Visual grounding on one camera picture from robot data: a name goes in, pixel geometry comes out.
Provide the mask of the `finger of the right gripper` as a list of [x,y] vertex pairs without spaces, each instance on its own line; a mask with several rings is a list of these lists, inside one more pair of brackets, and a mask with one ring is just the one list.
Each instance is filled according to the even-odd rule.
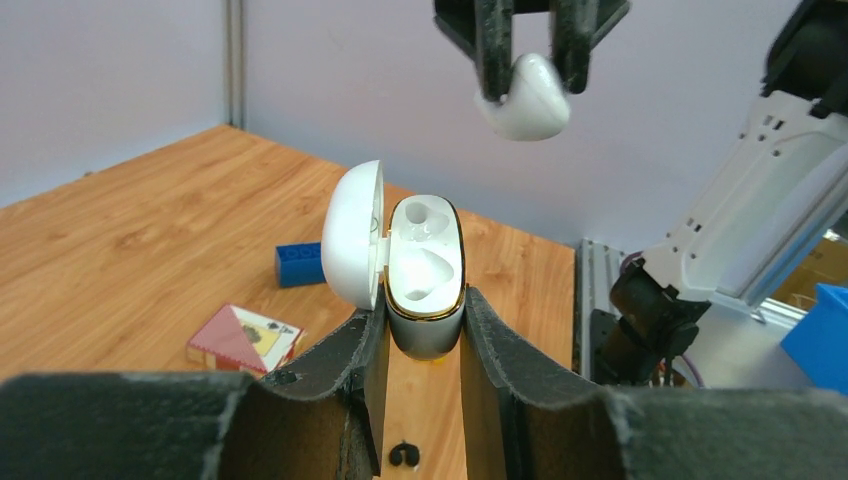
[[565,90],[586,90],[592,50],[630,10],[626,0],[551,2],[551,57]]
[[514,2],[435,0],[434,23],[474,64],[484,100],[500,103],[512,78]]

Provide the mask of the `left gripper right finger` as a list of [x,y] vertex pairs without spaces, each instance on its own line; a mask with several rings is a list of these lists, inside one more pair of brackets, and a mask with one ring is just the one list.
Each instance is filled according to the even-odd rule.
[[474,287],[460,362],[471,479],[847,475],[847,399],[832,391],[601,386],[519,335]]

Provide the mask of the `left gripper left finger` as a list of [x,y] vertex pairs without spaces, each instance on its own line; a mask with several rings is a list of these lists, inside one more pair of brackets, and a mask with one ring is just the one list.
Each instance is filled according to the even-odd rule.
[[369,479],[381,471],[389,332],[358,310],[290,364],[34,373],[1,386],[5,479]]

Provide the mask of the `white earbud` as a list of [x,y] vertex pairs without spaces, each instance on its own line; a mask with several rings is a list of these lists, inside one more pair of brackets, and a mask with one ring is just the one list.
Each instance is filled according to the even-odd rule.
[[517,58],[504,97],[489,101],[478,90],[474,103],[494,133],[510,141],[535,142],[555,137],[571,116],[559,74],[546,57],[537,53]]

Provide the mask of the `white earbud charging case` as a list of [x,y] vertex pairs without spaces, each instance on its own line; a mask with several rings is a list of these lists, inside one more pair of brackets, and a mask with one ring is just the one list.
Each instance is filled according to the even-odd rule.
[[338,181],[325,216],[321,264],[340,298],[388,309],[399,350],[436,360],[458,341],[466,261],[459,214],[444,197],[418,194],[385,210],[383,164],[368,161]]

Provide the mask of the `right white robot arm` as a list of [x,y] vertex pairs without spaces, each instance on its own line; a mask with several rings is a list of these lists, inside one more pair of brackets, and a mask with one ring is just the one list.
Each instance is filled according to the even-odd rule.
[[[565,127],[593,49],[627,1],[437,1],[438,30],[473,64],[476,104],[502,138]],[[773,41],[727,159],[665,237],[625,265],[589,378],[643,386],[695,340],[723,274],[802,180],[847,142],[847,5],[803,1]]]

